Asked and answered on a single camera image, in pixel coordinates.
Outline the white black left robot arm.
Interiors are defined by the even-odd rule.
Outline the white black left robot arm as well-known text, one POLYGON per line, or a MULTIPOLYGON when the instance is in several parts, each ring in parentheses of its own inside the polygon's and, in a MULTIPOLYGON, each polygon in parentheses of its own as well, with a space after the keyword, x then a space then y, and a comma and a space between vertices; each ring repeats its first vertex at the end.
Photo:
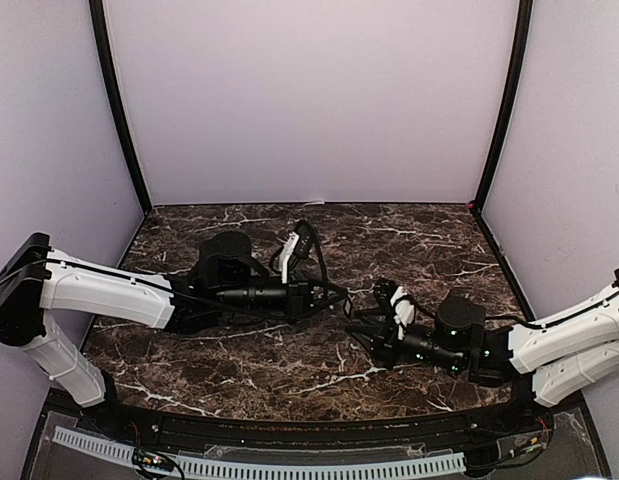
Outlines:
POLYGON ((132 321, 177 335, 216 326, 225 313, 288 323, 311 317, 347 297, 326 265, 309 278, 298 269, 322 254, 316 235, 300 225, 265 266, 251 239, 225 231, 201 243, 185 275, 139 274, 92 264, 32 234, 0 272, 0 343, 26 352, 109 436, 130 427, 116 403, 111 377, 91 364, 52 313, 70 310, 132 321))

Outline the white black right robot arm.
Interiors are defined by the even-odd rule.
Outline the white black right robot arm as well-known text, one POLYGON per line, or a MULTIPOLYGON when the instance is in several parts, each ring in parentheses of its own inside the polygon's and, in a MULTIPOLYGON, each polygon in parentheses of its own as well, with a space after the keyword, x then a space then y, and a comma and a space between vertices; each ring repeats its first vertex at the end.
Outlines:
POLYGON ((391 369, 413 358, 465 373, 471 383, 500 387, 525 384, 499 413, 510 434, 523 432, 538 405, 553 407, 572 393, 619 370, 619 268, 614 281, 574 307, 537 321, 504 316, 506 326, 489 329, 491 316, 471 300, 449 295, 432 313, 432 326, 417 322, 422 306, 388 279, 373 288, 377 305, 358 311, 359 324, 346 331, 372 359, 391 369))

